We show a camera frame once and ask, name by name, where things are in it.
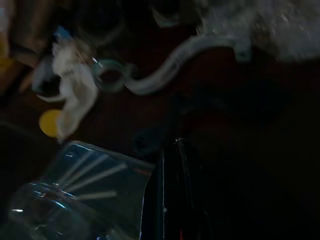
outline yellow ball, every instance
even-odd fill
[[[60,113],[61,110],[51,109],[44,112],[39,119],[39,126],[42,132],[51,138],[57,137],[56,121]]]

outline white stick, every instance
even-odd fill
[[[76,197],[77,200],[94,200],[94,199],[109,199],[118,196],[115,191],[104,191],[104,192],[94,192],[79,195]]]
[[[84,163],[92,154],[94,151],[88,151],[86,152],[71,168],[58,180],[58,184],[63,184],[68,177],[71,176],[71,174],[74,173],[74,171],[82,164]]]
[[[105,171],[103,171],[103,172],[101,172],[101,173],[99,173],[99,174],[97,174],[97,175],[95,175],[93,177],[90,177],[90,178],[88,178],[88,179],[86,179],[86,180],[84,180],[82,182],[79,182],[78,184],[75,184],[73,186],[68,187],[65,190],[65,192],[69,192],[70,193],[72,191],[80,189],[80,188],[82,188],[82,187],[84,187],[84,186],[86,186],[88,184],[91,184],[93,182],[96,182],[96,181],[98,181],[100,179],[109,177],[109,176],[111,176],[111,175],[113,175],[113,174],[115,174],[115,173],[117,173],[119,171],[122,171],[124,169],[127,169],[127,168],[128,168],[127,164],[123,163],[123,164],[121,164],[119,166],[113,167],[111,169],[107,169],[107,170],[105,170]]]
[[[106,160],[109,156],[108,155],[102,155],[98,157],[95,161],[90,163],[88,166],[83,168],[81,171],[78,171],[72,178],[70,178],[66,183],[72,184],[75,180],[80,178],[81,176],[85,175],[87,172],[89,172],[91,169],[93,169],[95,166],[101,164],[104,160]]]

